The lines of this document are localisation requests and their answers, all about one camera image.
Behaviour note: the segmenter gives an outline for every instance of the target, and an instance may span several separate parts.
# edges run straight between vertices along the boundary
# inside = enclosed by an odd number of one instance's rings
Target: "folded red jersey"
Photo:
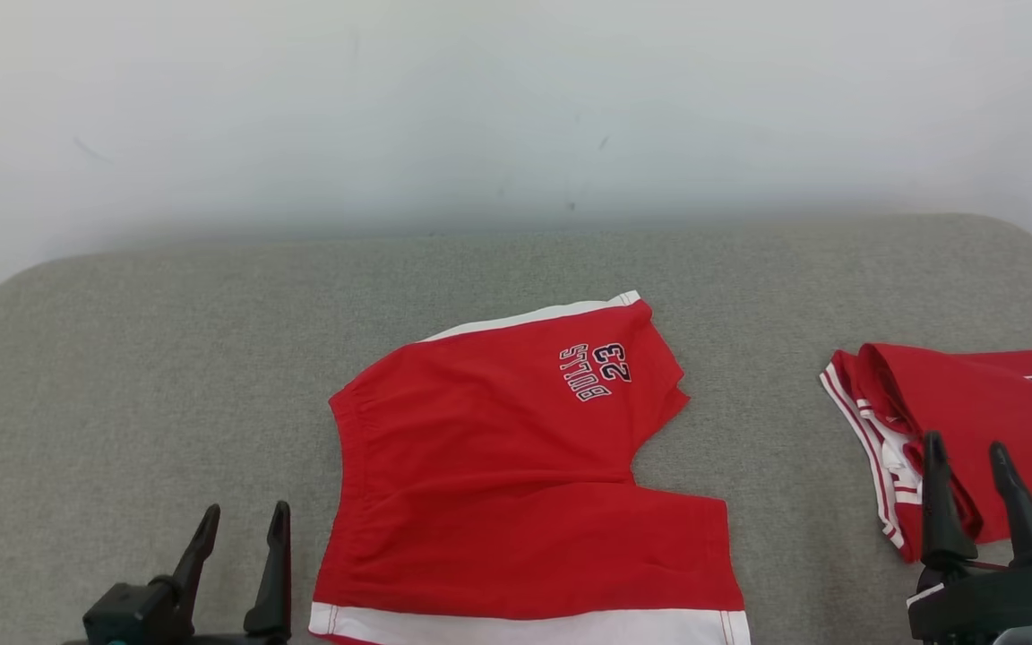
[[[635,291],[409,344],[331,399],[341,506],[310,632],[341,644],[750,641],[728,507],[635,485],[687,402]]]
[[[922,437],[938,430],[954,498],[974,542],[1008,538],[990,466],[1000,441],[1032,493],[1032,350],[949,355],[869,343],[819,376],[871,461],[883,533],[906,560],[922,550]]]

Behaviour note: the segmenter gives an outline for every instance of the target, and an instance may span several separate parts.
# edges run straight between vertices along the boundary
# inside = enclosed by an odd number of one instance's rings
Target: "garment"
[[[962,525],[975,542],[1008,538],[990,445],[1000,441],[1032,493],[1032,350],[949,355],[865,344],[835,352],[819,381],[871,462],[883,533],[906,560],[922,551],[922,438],[941,433]]]
[[[310,632],[377,645],[749,642],[717,499],[635,485],[687,402],[635,291],[475,322],[331,399],[341,506]]]

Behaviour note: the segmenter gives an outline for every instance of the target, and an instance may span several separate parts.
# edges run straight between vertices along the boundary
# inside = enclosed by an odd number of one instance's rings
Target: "red jersey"
[[[341,506],[310,632],[342,644],[746,644],[721,501],[635,485],[683,408],[635,291],[450,329],[331,399]]]
[[[938,430],[954,498],[974,542],[1008,539],[990,466],[1000,441],[1032,493],[1032,350],[948,355],[869,343],[835,352],[819,376],[871,462],[883,533],[906,560],[922,554],[923,432]]]

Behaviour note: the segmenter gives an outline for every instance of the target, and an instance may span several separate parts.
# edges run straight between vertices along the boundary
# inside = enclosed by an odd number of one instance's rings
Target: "white wall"
[[[1032,1],[0,0],[0,282],[153,237],[978,212]]]

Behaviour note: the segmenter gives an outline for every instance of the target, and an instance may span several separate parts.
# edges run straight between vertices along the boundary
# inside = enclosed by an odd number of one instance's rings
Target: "gray fabric surface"
[[[881,536],[863,449],[816,376],[865,342],[1032,348],[1032,237],[986,218],[185,248],[28,270],[0,287],[0,642],[78,637],[111,583],[172,569],[213,502],[196,623],[239,628],[279,498],[295,642],[311,642],[341,475],[328,396],[456,323],[627,289],[692,396],[635,472],[729,502],[754,641],[909,642],[920,568]]]

